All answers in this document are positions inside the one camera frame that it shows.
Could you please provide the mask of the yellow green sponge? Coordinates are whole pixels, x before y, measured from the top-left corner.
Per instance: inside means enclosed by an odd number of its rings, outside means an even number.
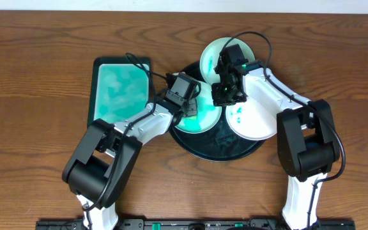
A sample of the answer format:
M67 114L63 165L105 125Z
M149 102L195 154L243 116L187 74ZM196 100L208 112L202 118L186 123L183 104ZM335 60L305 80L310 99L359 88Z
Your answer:
M199 126L197 116L189 116L189 117L183 118L180 124L187 129L195 128Z

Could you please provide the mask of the green rectangular soap tray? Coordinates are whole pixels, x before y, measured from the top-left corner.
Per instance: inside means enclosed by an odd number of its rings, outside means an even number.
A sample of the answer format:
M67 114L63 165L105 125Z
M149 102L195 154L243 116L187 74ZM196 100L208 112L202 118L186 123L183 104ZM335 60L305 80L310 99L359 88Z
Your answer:
M150 95L145 71L125 57L98 57L93 62L87 125L96 119L116 123L141 112Z

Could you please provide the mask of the mint plate top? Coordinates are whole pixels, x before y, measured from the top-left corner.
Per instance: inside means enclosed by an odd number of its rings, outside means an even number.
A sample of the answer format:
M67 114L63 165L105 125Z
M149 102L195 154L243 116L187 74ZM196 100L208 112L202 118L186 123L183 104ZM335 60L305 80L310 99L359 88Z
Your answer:
M230 40L230 37L219 38L217 40L212 41L207 47L203 50L201 55L201 59L199 62L199 67L201 71L201 75L205 82L209 85L220 82L219 74L216 74L214 68L217 66L219 53L226 44L226 42ZM231 40L227 47L238 44L244 54L244 56L249 60L255 60L254 53L252 49L242 40L235 38Z

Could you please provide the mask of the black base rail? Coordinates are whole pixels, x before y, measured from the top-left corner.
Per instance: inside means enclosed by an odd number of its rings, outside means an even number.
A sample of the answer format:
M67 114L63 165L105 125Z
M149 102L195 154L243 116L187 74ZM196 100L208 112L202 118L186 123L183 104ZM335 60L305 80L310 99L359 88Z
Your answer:
M83 220L40 220L36 230L78 230L85 229ZM116 224L120 230L224 230L224 229L286 229L287 226L275 219L255 218L242 220L143 220L125 219Z

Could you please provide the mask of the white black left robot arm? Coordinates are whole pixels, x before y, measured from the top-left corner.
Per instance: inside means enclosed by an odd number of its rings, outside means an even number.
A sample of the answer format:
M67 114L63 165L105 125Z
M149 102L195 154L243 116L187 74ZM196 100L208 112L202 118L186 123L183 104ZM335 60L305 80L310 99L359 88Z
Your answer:
M65 165L62 180L82 205L82 229L114 229L115 202L130 177L141 148L186 115L197 113L195 99L149 102L117 123L94 120Z

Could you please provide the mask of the mint plate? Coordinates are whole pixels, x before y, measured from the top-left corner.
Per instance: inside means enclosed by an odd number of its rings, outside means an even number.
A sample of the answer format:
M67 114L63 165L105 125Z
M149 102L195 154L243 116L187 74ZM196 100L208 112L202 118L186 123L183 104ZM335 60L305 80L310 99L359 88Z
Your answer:
M226 42L230 40L230 37L219 38L217 40L212 41L207 47L203 50L201 55L201 59L199 62L199 67L201 71L201 75L205 82L209 85L220 82L219 74L216 74L214 68L217 66L219 53L226 44ZM231 40L227 47L238 44L244 54L244 56L249 60L255 60L254 53L252 49L242 40L235 38Z
M199 126L195 128L185 128L180 123L176 126L171 125L182 132L186 132L188 134L200 134L211 129L219 120L222 109L220 107L216 107L213 105L213 99L211 95L211 86L203 81L199 81L201 83L201 92L195 97L197 100L197 120L199 122ZM173 112L173 116L178 110L181 108L181 104L176 104L165 98L167 102L173 105L175 111Z

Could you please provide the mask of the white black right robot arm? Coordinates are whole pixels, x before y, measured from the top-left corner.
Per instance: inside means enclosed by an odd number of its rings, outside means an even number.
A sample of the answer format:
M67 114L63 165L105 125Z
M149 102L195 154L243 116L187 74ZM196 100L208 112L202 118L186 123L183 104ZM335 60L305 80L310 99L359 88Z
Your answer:
M260 61L219 63L213 102L226 107L230 128L244 139L277 138L277 154L288 175L282 218L289 229L310 229L317 222L320 188L334 162L345 161L330 105L312 101L281 83Z

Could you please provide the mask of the white plate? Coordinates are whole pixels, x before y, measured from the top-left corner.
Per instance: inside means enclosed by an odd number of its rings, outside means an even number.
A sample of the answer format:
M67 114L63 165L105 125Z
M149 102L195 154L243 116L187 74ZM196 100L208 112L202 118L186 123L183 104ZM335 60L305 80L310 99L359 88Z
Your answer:
M251 141L262 141L277 133L275 118L253 98L227 106L226 121L235 134Z

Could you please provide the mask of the round black tray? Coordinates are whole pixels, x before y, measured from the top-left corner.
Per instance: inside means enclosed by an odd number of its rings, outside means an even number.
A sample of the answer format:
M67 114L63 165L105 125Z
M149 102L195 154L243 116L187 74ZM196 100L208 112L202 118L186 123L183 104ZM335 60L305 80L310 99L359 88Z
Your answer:
M199 62L184 67L182 72L205 82L199 69ZM226 110L220 108L222 109L220 118L211 129L200 134L188 134L174 127L170 130L170 134L189 153L216 162L238 160L261 147L263 141L251 141L236 135L227 124Z

